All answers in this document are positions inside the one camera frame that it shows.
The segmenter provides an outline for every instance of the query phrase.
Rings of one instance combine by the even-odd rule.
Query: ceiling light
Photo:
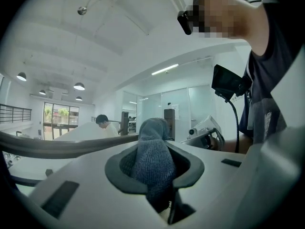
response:
[[[80,83],[80,82],[76,83],[76,84],[74,85],[74,88],[77,89],[77,90],[80,90],[80,91],[85,90],[84,84],[83,84],[83,83]]]
[[[174,65],[172,65],[172,66],[170,66],[170,67],[167,67],[167,68],[165,68],[165,69],[163,69],[163,70],[156,71],[156,72],[152,73],[152,75],[159,74],[159,73],[161,73],[161,72],[170,70],[170,69],[175,68],[175,67],[177,67],[177,66],[179,66],[179,64],[174,64]]]
[[[24,81],[24,82],[27,81],[27,76],[25,75],[24,72],[20,72],[20,73],[17,75],[17,78],[18,78],[19,80]]]
[[[46,91],[45,91],[45,90],[41,90],[39,93],[40,93],[41,95],[46,95]]]

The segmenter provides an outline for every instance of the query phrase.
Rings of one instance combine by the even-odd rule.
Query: seated person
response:
[[[119,136],[118,130],[115,128],[114,124],[109,122],[106,115],[100,114],[98,117],[96,117],[95,123],[98,124],[100,128],[105,130],[105,138]]]
[[[170,129],[164,119],[154,118],[143,122],[139,131],[137,156],[131,177],[146,184],[147,200],[158,212],[169,207],[176,166],[165,140]]]

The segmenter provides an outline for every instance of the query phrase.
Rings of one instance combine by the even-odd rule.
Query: blue knitted fabric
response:
[[[164,119],[148,119],[139,132],[137,156],[131,177],[146,184],[147,200],[157,212],[168,208],[176,166],[164,140],[169,140]]]

